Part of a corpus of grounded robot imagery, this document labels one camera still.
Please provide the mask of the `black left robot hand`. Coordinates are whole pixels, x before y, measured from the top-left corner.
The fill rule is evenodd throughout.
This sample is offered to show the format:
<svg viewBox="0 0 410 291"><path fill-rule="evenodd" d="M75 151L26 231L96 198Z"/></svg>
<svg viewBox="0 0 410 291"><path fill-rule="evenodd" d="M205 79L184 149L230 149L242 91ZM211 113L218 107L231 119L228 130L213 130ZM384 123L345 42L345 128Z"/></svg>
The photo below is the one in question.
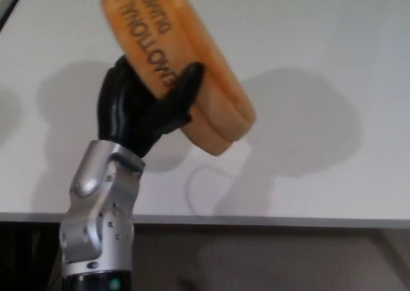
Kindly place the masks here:
<svg viewBox="0 0 410 291"><path fill-rule="evenodd" d="M204 78L201 62L188 64L176 85L157 99L125 56L110 68L97 102L98 137L143 158L161 138L192 121L193 105Z"/></svg>

